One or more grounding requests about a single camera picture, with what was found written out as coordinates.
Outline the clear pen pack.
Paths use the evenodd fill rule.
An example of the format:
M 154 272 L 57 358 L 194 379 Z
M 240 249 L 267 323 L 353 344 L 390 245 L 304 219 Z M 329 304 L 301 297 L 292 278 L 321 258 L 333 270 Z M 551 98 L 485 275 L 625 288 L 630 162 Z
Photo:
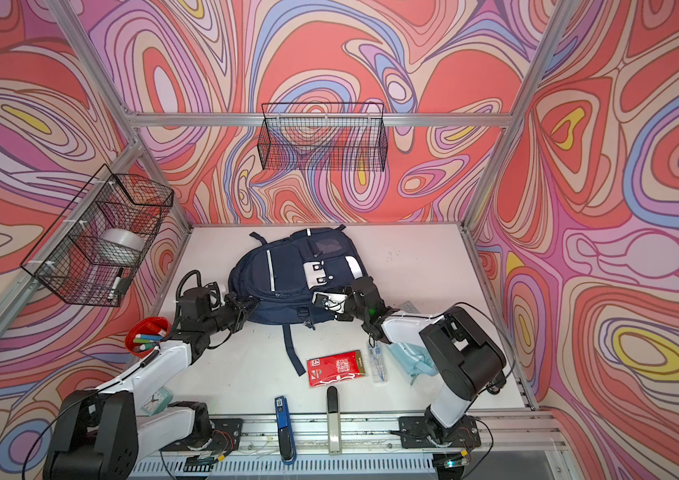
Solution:
M 387 366 L 385 366 L 385 356 L 383 356 L 383 344 L 375 342 L 367 344 L 367 356 L 369 356 L 369 373 L 373 382 L 383 384 L 389 379 Z

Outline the light blue pencil case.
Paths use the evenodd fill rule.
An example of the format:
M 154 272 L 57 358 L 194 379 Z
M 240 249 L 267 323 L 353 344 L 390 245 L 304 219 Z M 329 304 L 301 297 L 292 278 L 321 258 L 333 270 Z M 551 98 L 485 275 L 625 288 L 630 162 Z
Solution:
M 439 373 L 433 358 L 427 352 L 427 348 L 423 346 L 394 343 L 387 348 L 387 351 L 391 353 L 401 371 L 409 377 L 411 384 L 414 384 L 419 376 L 433 377 Z

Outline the navy blue backpack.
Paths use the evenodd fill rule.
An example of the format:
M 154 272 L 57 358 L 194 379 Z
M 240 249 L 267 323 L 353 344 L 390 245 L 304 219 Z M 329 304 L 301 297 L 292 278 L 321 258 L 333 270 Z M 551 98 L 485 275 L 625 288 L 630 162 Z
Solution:
M 313 329 L 333 321 L 336 314 L 315 305 L 314 294 L 341 293 L 366 276 L 367 269 L 343 225 L 307 228 L 275 241 L 257 232 L 250 236 L 259 245 L 232 269 L 228 290 L 259 300 L 249 320 L 281 328 L 289 360 L 303 376 L 306 368 L 295 350 L 291 327 L 301 324 Z

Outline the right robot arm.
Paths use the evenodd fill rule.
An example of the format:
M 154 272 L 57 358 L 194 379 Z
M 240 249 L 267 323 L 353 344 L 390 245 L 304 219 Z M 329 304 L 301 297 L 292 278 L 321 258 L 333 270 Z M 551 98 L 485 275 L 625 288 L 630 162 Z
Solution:
M 365 276 L 341 292 L 316 292 L 313 304 L 339 321 L 361 321 L 363 331 L 377 342 L 425 350 L 443 380 L 439 396 L 425 410 L 425 421 L 433 428 L 454 428 L 481 394 L 497 394 L 507 384 L 503 349 L 465 310 L 465 303 L 435 315 L 407 313 L 385 304 L 373 278 Z

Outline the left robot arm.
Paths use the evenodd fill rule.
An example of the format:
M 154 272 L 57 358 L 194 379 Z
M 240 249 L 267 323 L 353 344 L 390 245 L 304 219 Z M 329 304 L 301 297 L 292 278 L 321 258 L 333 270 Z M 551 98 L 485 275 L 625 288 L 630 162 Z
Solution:
M 215 284 L 192 288 L 176 299 L 168 336 L 127 371 L 102 385 L 77 390 L 40 435 L 48 444 L 46 479 L 126 479 L 145 457 L 179 443 L 203 450 L 222 440 L 222 455 L 236 442 L 215 428 L 204 402 L 172 403 L 141 417 L 138 411 L 165 384 L 215 349 L 213 335 L 240 331 L 259 299 L 219 294 Z

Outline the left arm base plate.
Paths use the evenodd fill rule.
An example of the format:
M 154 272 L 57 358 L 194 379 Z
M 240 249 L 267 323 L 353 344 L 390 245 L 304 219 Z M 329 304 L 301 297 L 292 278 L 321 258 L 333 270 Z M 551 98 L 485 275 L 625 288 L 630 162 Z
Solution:
M 239 449 L 244 426 L 242 418 L 212 418 L 209 424 L 184 439 L 171 442 L 161 452 L 227 455 Z

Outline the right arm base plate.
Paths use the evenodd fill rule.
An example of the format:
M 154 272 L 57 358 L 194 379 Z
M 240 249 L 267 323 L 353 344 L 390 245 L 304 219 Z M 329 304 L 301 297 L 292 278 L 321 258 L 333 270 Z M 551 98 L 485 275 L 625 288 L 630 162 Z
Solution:
M 481 447 L 477 419 L 463 415 L 451 427 L 443 427 L 429 416 L 401 416 L 393 435 L 401 438 L 405 449 L 461 448 L 467 451 Z

